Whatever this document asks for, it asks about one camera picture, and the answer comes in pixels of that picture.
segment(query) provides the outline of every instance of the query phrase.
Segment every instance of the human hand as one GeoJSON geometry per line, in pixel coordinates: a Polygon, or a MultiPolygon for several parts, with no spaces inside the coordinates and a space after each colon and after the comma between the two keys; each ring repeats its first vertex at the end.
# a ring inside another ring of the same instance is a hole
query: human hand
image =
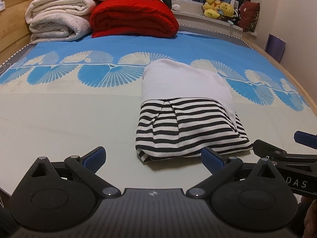
{"type": "Polygon", "coordinates": [[[302,238],[317,238],[317,200],[307,197],[302,197],[301,202],[312,202],[310,205],[305,220],[304,220],[304,235],[302,238]]]}

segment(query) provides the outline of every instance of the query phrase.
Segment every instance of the wooden bed frame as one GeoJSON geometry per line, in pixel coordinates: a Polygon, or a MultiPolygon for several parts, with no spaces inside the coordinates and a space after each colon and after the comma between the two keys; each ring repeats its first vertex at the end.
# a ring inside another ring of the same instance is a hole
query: wooden bed frame
{"type": "MultiPolygon", "coordinates": [[[[6,9],[0,11],[0,65],[11,55],[30,42],[31,33],[25,22],[24,14],[33,0],[2,0],[6,9]]],[[[307,104],[317,116],[317,105],[302,85],[277,61],[264,52],[260,47],[244,38],[244,41],[257,50],[267,60],[279,69],[297,88],[307,104]]]]}

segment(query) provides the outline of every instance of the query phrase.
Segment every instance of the fan pattern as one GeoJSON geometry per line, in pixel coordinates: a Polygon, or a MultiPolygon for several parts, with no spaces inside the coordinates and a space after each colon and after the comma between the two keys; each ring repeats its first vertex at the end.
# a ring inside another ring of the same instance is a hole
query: fan pattern
{"type": "Polygon", "coordinates": [[[266,74],[253,70],[245,70],[244,77],[222,62],[207,59],[195,60],[191,66],[217,72],[234,91],[258,105],[272,105],[275,101],[274,94],[296,111],[302,111],[303,104],[306,104],[296,88],[283,78],[280,79],[280,85],[266,74]]]}
{"type": "MultiPolygon", "coordinates": [[[[0,76],[0,85],[14,81],[27,72],[27,82],[31,85],[50,83],[78,67],[77,78],[81,83],[90,87],[116,87],[136,81],[142,77],[145,66],[158,59],[175,61],[163,54],[135,52],[114,62],[111,54],[95,50],[78,52],[61,59],[52,51],[35,58],[23,57],[0,76]]],[[[208,59],[197,59],[190,65],[218,73],[235,92],[255,104],[272,105],[277,99],[296,111],[302,111],[307,105],[297,89],[284,78],[274,81],[268,75],[250,69],[238,73],[222,62],[208,59]]]]}

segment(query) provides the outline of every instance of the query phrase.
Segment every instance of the bed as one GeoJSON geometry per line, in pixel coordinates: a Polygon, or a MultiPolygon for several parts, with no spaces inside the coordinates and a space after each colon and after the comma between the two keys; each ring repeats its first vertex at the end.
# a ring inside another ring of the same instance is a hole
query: bed
{"type": "MultiPolygon", "coordinates": [[[[289,153],[315,151],[295,131],[317,133],[317,106],[300,83],[252,42],[180,26],[175,38],[87,36],[29,45],[24,12],[32,0],[4,0],[0,12],[0,187],[12,194],[39,156],[60,161],[97,146],[107,162],[97,174],[118,187],[187,190],[210,173],[199,158],[143,164],[135,151],[144,67],[167,58],[214,71],[230,87],[251,141],[289,153]]],[[[256,162],[252,151],[238,153],[256,162]]]]}

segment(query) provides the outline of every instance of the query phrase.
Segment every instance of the folded white blanket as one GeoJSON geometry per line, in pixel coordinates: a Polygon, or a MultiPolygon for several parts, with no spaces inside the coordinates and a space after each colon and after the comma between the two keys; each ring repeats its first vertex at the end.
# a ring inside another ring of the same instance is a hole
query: folded white blanket
{"type": "Polygon", "coordinates": [[[168,59],[151,62],[144,69],[142,104],[149,100],[206,98],[220,103],[237,128],[236,109],[229,87],[219,74],[168,59]]]}
{"type": "Polygon", "coordinates": [[[93,0],[34,0],[25,12],[25,21],[31,24],[36,16],[52,13],[68,13],[82,16],[92,13],[96,3],[93,0]]]}
{"type": "Polygon", "coordinates": [[[38,15],[30,24],[31,44],[74,41],[91,32],[87,19],[67,13],[38,15]]]}

